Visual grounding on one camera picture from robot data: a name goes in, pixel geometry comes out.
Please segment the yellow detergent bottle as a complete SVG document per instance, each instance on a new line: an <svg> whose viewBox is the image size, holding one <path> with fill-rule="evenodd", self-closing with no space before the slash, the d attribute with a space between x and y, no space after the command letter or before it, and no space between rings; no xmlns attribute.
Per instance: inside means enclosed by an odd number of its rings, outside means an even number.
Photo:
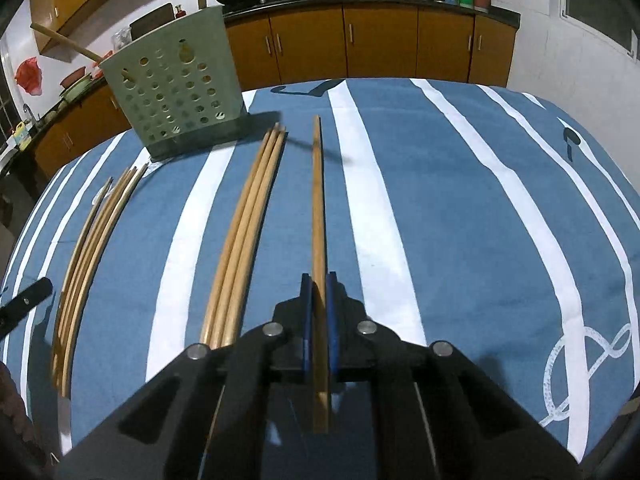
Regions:
<svg viewBox="0 0 640 480"><path fill-rule="evenodd" d="M32 142L32 137L29 133L29 123L28 122L20 122L13 133L12 139L15 142L15 147L22 151L25 151L28 148L29 143Z"/></svg>

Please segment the red plastic bag on wall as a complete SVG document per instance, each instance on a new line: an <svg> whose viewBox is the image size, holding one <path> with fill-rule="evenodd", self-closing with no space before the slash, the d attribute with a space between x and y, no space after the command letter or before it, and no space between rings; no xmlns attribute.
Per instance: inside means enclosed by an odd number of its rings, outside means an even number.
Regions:
<svg viewBox="0 0 640 480"><path fill-rule="evenodd" d="M15 72L14 80L30 96L40 96L42 71L35 56L21 62Z"/></svg>

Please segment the blue white striped tablecloth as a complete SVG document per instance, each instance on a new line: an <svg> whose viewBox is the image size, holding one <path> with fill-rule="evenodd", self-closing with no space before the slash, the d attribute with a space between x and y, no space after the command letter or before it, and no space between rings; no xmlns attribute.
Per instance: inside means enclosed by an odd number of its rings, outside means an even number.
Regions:
<svg viewBox="0 0 640 480"><path fill-rule="evenodd" d="M189 96L56 170L1 283L6 479L634 479L639 195L525 92Z"/></svg>

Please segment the stacked bowls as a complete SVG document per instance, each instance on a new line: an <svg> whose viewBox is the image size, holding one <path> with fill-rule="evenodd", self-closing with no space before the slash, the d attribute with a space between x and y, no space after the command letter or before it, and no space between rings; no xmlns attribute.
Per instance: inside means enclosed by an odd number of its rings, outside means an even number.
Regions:
<svg viewBox="0 0 640 480"><path fill-rule="evenodd" d="M79 67L73 73L67 75L61 82L60 98L67 103L77 99L92 83L92 75L87 72L85 66Z"/></svg>

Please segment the green perforated utensil holder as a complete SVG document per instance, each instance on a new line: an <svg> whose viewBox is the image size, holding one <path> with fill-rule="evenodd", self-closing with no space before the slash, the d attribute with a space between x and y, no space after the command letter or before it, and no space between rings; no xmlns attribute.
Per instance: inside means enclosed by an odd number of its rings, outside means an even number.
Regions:
<svg viewBox="0 0 640 480"><path fill-rule="evenodd" d="M154 162L241 137L247 110L221 6L148 32L100 67Z"/></svg>

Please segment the dark cutting board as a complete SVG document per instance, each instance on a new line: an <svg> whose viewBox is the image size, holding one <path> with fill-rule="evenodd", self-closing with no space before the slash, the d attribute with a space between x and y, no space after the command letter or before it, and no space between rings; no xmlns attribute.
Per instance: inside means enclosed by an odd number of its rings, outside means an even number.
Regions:
<svg viewBox="0 0 640 480"><path fill-rule="evenodd" d="M137 18L129 25L131 39L137 40L174 19L174 7L171 3L165 3L152 12L144 14L141 18Z"/></svg>

